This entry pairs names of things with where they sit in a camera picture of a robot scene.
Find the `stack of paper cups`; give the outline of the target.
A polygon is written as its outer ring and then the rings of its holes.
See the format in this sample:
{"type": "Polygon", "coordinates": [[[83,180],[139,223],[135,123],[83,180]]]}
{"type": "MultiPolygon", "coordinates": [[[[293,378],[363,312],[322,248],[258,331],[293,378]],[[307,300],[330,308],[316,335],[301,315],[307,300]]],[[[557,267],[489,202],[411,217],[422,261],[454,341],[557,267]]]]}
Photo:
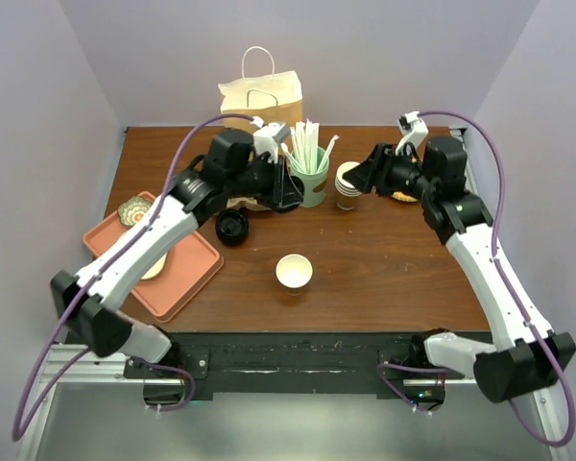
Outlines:
{"type": "Polygon", "coordinates": [[[336,206],[341,210],[355,209],[358,198],[362,193],[350,182],[344,179],[344,174],[357,167],[357,161],[347,161],[342,163],[336,171],[335,188],[336,188],[336,206]]]}

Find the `single brown paper cup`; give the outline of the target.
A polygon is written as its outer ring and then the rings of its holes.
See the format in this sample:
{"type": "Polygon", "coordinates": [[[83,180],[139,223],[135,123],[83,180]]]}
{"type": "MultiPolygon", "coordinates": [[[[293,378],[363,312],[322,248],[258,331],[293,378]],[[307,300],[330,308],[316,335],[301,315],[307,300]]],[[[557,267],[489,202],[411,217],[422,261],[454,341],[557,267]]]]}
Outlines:
{"type": "Polygon", "coordinates": [[[291,295],[300,294],[313,276],[313,266],[303,255],[285,255],[276,264],[277,281],[291,295]]]}

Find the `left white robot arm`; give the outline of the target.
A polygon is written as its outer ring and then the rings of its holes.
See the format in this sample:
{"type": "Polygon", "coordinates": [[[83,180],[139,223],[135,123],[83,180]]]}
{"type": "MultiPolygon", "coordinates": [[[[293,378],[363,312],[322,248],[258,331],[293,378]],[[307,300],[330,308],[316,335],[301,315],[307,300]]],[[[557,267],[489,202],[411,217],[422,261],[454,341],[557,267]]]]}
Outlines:
{"type": "Polygon", "coordinates": [[[145,361],[157,376],[170,376],[180,354],[159,328],[122,314],[120,308],[142,276],[183,238],[195,232],[231,198],[251,197],[280,213],[297,208],[295,185],[281,150],[290,128],[273,122],[248,133],[223,129],[207,153],[168,183],[142,220],[104,254],[71,275],[51,280],[60,324],[99,357],[115,352],[145,361]]]}

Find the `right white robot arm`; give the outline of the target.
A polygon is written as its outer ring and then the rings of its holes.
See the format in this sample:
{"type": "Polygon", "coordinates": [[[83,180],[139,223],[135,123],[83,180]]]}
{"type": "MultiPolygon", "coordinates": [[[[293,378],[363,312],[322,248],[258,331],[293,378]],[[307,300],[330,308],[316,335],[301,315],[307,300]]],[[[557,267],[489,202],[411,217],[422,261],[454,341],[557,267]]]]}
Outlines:
{"type": "Polygon", "coordinates": [[[576,345],[538,312],[500,244],[492,242],[492,216],[466,187],[467,160],[459,140],[435,136],[422,161],[378,144],[342,177],[362,193],[401,192],[418,199],[426,224],[459,263],[489,323],[489,344],[443,328],[415,335],[408,354],[411,371],[429,377],[451,370],[474,379],[489,401],[500,403],[556,384],[550,360],[565,368],[576,345]]]}

